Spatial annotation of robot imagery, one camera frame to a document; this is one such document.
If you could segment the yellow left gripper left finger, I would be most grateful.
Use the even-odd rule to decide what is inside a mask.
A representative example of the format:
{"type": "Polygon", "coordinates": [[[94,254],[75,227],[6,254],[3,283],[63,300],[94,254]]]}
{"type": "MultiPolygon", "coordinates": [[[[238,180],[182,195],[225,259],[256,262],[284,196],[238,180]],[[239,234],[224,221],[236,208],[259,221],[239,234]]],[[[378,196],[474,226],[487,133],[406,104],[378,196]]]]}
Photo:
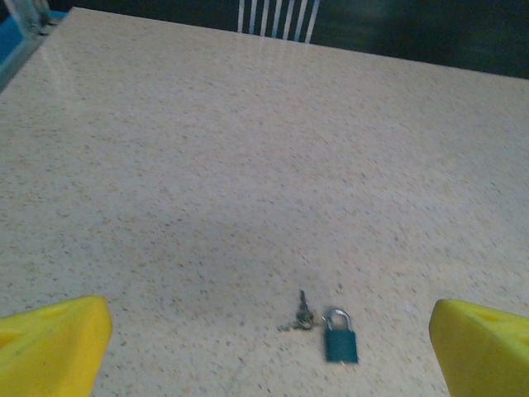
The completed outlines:
{"type": "Polygon", "coordinates": [[[2,317],[1,395],[91,395],[111,335],[96,295],[2,317]]]}

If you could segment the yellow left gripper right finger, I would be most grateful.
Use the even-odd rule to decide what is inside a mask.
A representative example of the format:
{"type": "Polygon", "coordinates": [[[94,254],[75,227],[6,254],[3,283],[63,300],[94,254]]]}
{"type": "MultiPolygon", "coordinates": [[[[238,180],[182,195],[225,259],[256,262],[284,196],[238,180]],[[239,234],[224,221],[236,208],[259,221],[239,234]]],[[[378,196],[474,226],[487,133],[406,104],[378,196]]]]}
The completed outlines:
{"type": "Polygon", "coordinates": [[[429,335],[451,396],[528,395],[528,318],[441,299],[429,335]]]}

